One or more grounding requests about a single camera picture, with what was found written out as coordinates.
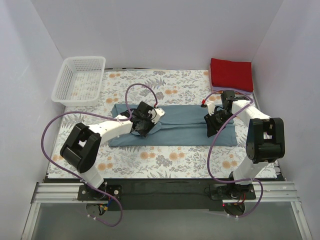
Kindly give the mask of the blue-grey t shirt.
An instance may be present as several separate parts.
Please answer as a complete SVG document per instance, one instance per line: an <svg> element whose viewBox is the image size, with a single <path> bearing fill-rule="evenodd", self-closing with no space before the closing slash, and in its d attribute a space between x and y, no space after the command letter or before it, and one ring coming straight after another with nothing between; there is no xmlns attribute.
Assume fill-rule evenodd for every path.
<svg viewBox="0 0 320 240"><path fill-rule="evenodd" d="M108 142L110 147L130 146L210 146L214 136L207 136L204 116L207 109L199 105L163 106L165 115L146 137L137 132L121 135Z"/></svg>

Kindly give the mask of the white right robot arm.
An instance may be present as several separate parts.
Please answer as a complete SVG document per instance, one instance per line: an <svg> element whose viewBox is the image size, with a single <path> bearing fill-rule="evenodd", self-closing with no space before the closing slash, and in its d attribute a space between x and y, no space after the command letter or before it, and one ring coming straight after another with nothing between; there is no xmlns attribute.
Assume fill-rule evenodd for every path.
<svg viewBox="0 0 320 240"><path fill-rule="evenodd" d="M222 102L220 110L207 97L201 102L201 107L208 111L204 117L207 136L213 137L210 149L213 149L221 132L235 117L239 117L248 127L244 160L230 174L228 180L214 178L218 183L228 184L227 195L237 199L245 192L243 185L254 182L264 167L284 157L284 121L279 117L270 117L261 112L253 105L254 100L247 94L236 95L233 90L227 89L222 92L220 99Z"/></svg>

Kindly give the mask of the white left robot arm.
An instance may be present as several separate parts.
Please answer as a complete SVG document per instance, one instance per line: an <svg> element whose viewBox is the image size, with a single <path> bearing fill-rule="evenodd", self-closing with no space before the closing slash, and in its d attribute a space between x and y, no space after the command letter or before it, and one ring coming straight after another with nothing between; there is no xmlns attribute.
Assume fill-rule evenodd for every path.
<svg viewBox="0 0 320 240"><path fill-rule="evenodd" d="M78 123L63 144L60 155L77 170L85 183L91 185L89 194L95 200L101 200L107 191L104 179L95 167L100 145L134 132L145 138L164 115L162 108L142 101L136 108L121 112L112 120L93 125Z"/></svg>

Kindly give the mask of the folded lilac t shirt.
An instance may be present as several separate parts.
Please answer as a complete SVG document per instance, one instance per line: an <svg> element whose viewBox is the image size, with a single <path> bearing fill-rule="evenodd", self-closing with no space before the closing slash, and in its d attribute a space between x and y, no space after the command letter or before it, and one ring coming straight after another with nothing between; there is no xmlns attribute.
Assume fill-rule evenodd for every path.
<svg viewBox="0 0 320 240"><path fill-rule="evenodd" d="M212 92L234 91L236 93L245 94L245 95L252 95L253 94L252 91L245 91L245 90L236 89L236 88L232 88L232 87L220 87L220 86L213 86L213 85L211 85L210 87L211 87Z"/></svg>

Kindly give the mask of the folded red t shirt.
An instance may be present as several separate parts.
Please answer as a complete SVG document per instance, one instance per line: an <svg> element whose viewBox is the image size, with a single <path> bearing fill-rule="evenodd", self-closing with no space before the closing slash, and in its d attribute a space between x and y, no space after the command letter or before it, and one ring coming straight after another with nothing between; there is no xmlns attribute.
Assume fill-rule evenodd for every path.
<svg viewBox="0 0 320 240"><path fill-rule="evenodd" d="M211 58L209 72L213 88L236 89L248 93L254 90L251 62Z"/></svg>

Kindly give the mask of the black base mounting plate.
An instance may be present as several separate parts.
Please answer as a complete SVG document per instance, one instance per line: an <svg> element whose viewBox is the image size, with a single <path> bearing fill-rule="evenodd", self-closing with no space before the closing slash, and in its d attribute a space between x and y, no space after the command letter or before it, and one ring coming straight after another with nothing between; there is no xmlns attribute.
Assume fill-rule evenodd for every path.
<svg viewBox="0 0 320 240"><path fill-rule="evenodd" d="M267 182L249 185L220 183L206 178L108 179L98 190L81 184L77 200L101 204L111 201L109 210L117 203L124 210L209 210L244 211L245 203L261 200L267 195Z"/></svg>

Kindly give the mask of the white plastic mesh basket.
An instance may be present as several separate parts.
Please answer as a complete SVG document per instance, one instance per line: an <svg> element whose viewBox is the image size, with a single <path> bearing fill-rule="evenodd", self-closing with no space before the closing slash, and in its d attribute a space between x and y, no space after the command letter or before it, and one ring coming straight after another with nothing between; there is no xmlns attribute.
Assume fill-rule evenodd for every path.
<svg viewBox="0 0 320 240"><path fill-rule="evenodd" d="M58 73L51 100L66 107L98 104L106 59L103 56L66 58Z"/></svg>

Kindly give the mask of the aluminium extrusion rail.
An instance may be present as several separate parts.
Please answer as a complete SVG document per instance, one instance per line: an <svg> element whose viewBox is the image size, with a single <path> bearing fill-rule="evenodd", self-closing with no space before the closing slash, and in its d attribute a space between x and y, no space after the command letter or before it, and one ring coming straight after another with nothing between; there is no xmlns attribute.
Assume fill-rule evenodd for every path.
<svg viewBox="0 0 320 240"><path fill-rule="evenodd" d="M311 240L312 235L295 184L291 181L264 181L262 185L261 202L291 203L302 239ZM32 238L41 204L94 204L94 200L85 198L87 192L82 188L81 183L37 183L21 239L30 240Z"/></svg>

